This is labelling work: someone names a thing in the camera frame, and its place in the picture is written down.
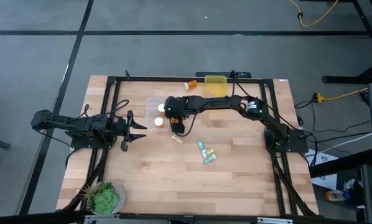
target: potted plant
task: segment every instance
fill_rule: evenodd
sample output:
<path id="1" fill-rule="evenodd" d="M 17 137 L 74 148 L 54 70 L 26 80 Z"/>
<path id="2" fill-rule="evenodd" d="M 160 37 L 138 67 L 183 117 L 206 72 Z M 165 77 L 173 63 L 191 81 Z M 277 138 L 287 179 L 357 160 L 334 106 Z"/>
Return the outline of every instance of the potted plant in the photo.
<path id="1" fill-rule="evenodd" d="M 110 215 L 119 212 L 125 204 L 125 190 L 118 184 L 102 181 L 88 187 L 83 197 L 88 200 L 88 208 L 95 215 Z"/>

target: white bottle cap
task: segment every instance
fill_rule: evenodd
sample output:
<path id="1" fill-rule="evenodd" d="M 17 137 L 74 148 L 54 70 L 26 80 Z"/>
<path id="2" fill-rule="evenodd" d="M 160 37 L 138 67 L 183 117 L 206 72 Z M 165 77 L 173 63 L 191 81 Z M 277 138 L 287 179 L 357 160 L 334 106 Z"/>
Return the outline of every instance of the white bottle cap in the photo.
<path id="1" fill-rule="evenodd" d="M 159 111 L 160 112 L 164 112 L 165 110 L 164 110 L 164 104 L 163 103 L 161 103 L 160 105 L 159 105 Z"/>
<path id="2" fill-rule="evenodd" d="M 162 118 L 156 118 L 156 119 L 154 119 L 154 124 L 156 126 L 162 126 L 163 123 L 164 123 L 164 120 Z"/>

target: yellow plastic bin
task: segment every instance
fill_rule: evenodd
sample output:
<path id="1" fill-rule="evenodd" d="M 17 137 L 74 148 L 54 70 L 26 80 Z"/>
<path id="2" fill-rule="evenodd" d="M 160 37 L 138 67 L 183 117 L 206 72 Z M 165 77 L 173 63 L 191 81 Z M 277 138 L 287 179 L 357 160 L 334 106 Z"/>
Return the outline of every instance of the yellow plastic bin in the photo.
<path id="1" fill-rule="evenodd" d="M 224 97 L 228 94 L 228 80 L 223 75 L 207 75 L 204 78 L 206 98 Z"/>

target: plant pot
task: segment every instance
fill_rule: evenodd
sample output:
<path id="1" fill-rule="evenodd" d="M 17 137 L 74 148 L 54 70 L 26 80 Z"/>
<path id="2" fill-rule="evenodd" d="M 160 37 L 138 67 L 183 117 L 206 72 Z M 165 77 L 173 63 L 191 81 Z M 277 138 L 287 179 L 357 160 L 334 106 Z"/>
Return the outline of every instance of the plant pot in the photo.
<path id="1" fill-rule="evenodd" d="M 100 187 L 100 185 L 102 183 L 111 183 L 111 190 L 113 190 L 113 192 L 118 195 L 119 197 L 119 200 L 118 200 L 118 203 L 117 203 L 117 206 L 114 207 L 113 211 L 110 213 L 110 214 L 115 214 L 115 213 L 118 213 L 125 205 L 125 190 L 122 186 L 118 185 L 118 184 L 115 184 L 113 182 L 108 182 L 108 181 L 102 181 L 98 184 L 96 184 L 96 186 L 93 187 L 93 190 L 96 190 L 98 187 Z M 91 210 L 92 213 L 94 213 L 95 215 L 110 215 L 110 214 L 99 214 L 99 213 L 96 213 L 92 208 L 91 208 L 91 200 L 88 200 L 88 207 L 89 209 Z"/>

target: wooden table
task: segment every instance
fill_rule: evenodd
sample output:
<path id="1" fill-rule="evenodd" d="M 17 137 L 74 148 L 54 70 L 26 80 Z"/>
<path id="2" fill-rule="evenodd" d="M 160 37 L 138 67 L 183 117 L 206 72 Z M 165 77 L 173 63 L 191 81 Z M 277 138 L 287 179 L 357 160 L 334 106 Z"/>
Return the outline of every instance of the wooden table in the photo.
<path id="1" fill-rule="evenodd" d="M 91 76 L 84 105 L 89 115 L 100 113 L 107 76 Z M 244 89 L 260 97 L 258 84 L 243 83 Z M 287 80 L 274 80 L 279 112 L 297 126 L 290 86 Z M 232 85 L 228 84 L 231 94 Z M 129 104 L 116 114 L 133 110 L 134 119 L 144 125 L 146 100 L 150 96 L 201 95 L 203 85 L 186 92 L 180 82 L 121 82 L 119 100 Z M 236 86 L 235 94 L 244 93 Z M 112 95 L 108 108 L 111 108 Z M 185 121 L 188 130 L 191 118 Z M 194 215 L 278 216 L 274 174 L 266 151 L 264 125 L 242 118 L 233 110 L 206 111 L 196 118 L 184 143 L 171 139 L 172 133 L 131 130 L 147 134 L 120 149 L 121 138 L 109 150 L 104 180 L 121 184 L 126 191 L 123 213 Z M 216 160 L 204 165 L 197 141 L 214 149 Z M 292 183 L 304 202 L 318 212 L 306 161 L 298 153 L 288 153 Z M 69 160 L 57 208 L 66 206 L 85 182 L 91 149 L 80 150 Z M 286 210 L 290 213 L 283 186 Z"/>

